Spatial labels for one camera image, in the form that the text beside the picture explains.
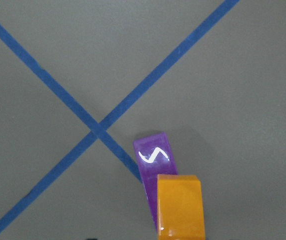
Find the purple trapezoid block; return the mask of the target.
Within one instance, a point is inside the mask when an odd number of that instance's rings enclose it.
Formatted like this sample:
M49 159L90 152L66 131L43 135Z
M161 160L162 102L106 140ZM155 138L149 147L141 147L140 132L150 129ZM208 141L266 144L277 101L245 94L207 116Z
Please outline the purple trapezoid block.
M157 227L157 176L178 173L165 132L137 139L134 152L154 226Z

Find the orange trapezoid block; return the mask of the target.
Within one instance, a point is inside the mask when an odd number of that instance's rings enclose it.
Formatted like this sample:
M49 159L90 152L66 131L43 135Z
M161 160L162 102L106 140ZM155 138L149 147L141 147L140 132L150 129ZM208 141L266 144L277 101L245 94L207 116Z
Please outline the orange trapezoid block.
M204 240L201 182L195 175L157 176L159 240Z

